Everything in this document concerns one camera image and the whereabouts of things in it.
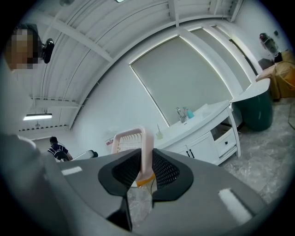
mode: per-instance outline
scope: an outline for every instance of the soap bottle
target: soap bottle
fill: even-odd
[[[195,116],[195,115],[193,114],[193,112],[192,112],[190,109],[188,109],[187,107],[184,107],[184,110],[186,111],[187,116],[188,116],[189,119],[191,119],[192,117]]]

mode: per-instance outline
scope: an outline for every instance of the roller blind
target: roller blind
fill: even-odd
[[[194,112],[206,103],[232,99],[212,66],[180,37],[154,48],[131,67],[169,125],[179,121],[176,107]]]
[[[201,38],[206,44],[208,44],[215,52],[219,54],[219,56],[225,61],[225,63],[229,66],[229,68],[236,76],[243,91],[245,91],[249,87],[251,82],[248,79],[248,76],[244,72],[243,68],[240,66],[234,56],[226,49],[226,47],[203,29],[192,31],[192,33]]]

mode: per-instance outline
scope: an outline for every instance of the drawer handle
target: drawer handle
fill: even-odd
[[[192,150],[190,149],[189,151],[190,151],[190,153],[192,153],[192,156],[193,156],[193,158],[195,159],[195,156],[193,155],[193,152],[192,152]]]

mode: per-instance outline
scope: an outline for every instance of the ceiling light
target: ceiling light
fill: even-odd
[[[50,119],[52,114],[32,114],[27,115],[24,120],[41,120],[41,119]]]

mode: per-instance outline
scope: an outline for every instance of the ceiling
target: ceiling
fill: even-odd
[[[124,53],[148,36],[200,18],[231,18],[241,0],[41,0],[22,22],[37,24],[44,42],[55,48],[49,64],[18,72],[18,81],[35,100],[30,113],[53,118],[24,121],[20,132],[71,128],[91,89]]]

